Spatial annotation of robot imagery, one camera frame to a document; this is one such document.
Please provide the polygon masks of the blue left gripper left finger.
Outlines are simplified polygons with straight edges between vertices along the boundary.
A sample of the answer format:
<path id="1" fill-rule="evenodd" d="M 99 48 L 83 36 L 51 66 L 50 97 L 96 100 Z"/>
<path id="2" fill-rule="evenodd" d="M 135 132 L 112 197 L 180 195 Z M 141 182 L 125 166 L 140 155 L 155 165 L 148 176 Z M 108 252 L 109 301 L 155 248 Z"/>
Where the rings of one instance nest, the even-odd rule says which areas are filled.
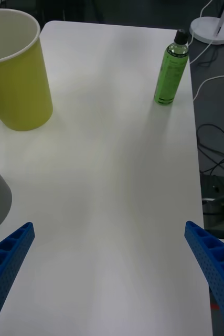
<path id="1" fill-rule="evenodd" d="M 27 222 L 0 242 L 0 312 L 34 238 Z"/>

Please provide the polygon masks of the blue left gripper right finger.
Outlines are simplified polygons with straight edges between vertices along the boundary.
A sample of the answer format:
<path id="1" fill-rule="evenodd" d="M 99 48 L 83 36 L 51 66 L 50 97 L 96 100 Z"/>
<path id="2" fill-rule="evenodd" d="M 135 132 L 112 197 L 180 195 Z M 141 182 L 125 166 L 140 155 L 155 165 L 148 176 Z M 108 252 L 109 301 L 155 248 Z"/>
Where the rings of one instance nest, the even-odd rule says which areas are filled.
<path id="1" fill-rule="evenodd" d="M 224 243 L 191 221 L 186 222 L 185 238 L 224 318 Z"/>

